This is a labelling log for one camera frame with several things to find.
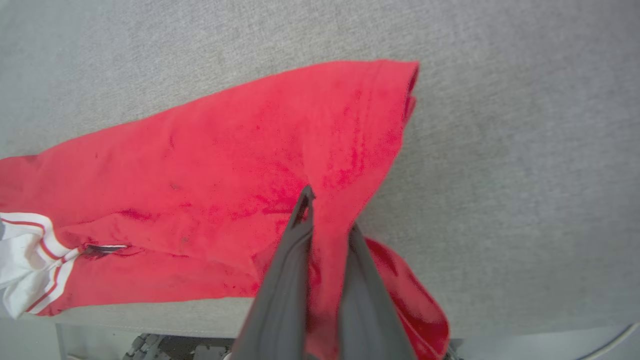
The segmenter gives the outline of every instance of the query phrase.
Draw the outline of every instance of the gray table surface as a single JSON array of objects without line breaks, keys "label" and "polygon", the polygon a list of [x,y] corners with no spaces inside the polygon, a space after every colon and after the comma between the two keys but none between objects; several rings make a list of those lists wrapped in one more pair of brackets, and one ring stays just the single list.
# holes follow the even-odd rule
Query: gray table surface
[{"label": "gray table surface", "polygon": [[[640,320],[635,0],[0,1],[0,157],[338,59],[422,64],[404,147],[361,216],[455,336]],[[59,322],[234,336],[250,299]]]}]

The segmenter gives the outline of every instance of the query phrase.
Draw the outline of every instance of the cable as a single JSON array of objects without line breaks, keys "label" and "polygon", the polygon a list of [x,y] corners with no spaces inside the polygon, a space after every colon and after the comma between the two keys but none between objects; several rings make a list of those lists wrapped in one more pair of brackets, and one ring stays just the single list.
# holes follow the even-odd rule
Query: cable
[{"label": "cable", "polygon": [[613,340],[611,340],[610,342],[606,343],[602,347],[594,350],[592,353],[587,354],[587,355],[585,355],[583,357],[580,357],[577,360],[595,360],[595,359],[599,358],[600,356],[603,356],[604,354],[606,354],[609,351],[611,351],[614,347],[617,347],[618,345],[620,345],[620,343],[622,341],[625,341],[625,339],[627,339],[638,328],[639,325],[640,325],[640,323],[633,323],[633,324],[629,325],[626,329],[624,329]]}]

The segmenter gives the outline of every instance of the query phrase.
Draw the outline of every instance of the red stripe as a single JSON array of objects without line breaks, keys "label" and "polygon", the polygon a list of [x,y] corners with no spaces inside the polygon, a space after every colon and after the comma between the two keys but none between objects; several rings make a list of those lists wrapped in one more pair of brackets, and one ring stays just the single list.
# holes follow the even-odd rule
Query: red stripe
[{"label": "red stripe", "polygon": [[61,256],[55,256],[51,250],[49,250],[47,248],[47,246],[44,243],[44,234],[45,234],[45,229],[44,229],[44,225],[42,224],[38,224],[37,222],[30,222],[30,221],[9,221],[7,219],[3,219],[0,218],[0,220],[2,220],[3,222],[6,222],[8,224],[13,224],[13,225],[29,225],[29,226],[36,226],[42,229],[42,239],[40,239],[40,248],[42,249],[42,251],[44,251],[45,254],[47,254],[47,256],[49,256],[50,258],[52,258],[53,260],[58,260],[59,258],[62,258]]},{"label": "red stripe", "polygon": [[49,289],[49,291],[47,291],[38,300],[36,300],[36,302],[34,302],[33,305],[29,306],[26,309],[27,313],[31,312],[31,310],[33,310],[34,307],[36,307],[39,303],[41,303],[44,299],[46,299],[49,295],[51,295],[51,293],[56,289],[56,286],[58,285],[58,273],[60,273],[60,267],[57,267],[56,271],[53,273],[53,286],[51,286],[51,289]]}]

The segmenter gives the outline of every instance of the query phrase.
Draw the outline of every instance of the red sweatpants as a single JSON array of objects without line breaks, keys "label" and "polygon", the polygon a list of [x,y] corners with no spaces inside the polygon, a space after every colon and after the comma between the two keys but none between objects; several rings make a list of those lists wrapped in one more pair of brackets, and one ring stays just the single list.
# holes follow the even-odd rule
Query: red sweatpants
[{"label": "red sweatpants", "polygon": [[[0,160],[0,287],[13,316],[76,306],[252,297],[311,184],[309,350],[336,354],[347,233],[388,172],[417,63],[324,63]],[[446,318],[368,240],[420,359]]]}]

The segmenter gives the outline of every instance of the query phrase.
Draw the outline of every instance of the red fabric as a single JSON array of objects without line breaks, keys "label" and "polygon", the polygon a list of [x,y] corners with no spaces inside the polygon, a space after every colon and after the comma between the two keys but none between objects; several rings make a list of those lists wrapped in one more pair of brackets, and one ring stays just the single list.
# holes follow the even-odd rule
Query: red fabric
[{"label": "red fabric", "polygon": [[[0,212],[43,214],[81,255],[64,294],[76,306],[251,297],[301,189],[311,184],[308,348],[336,355],[347,233],[389,170],[413,110],[417,63],[324,63],[284,72],[0,161]],[[448,325],[392,250],[367,240],[420,359]]]}]

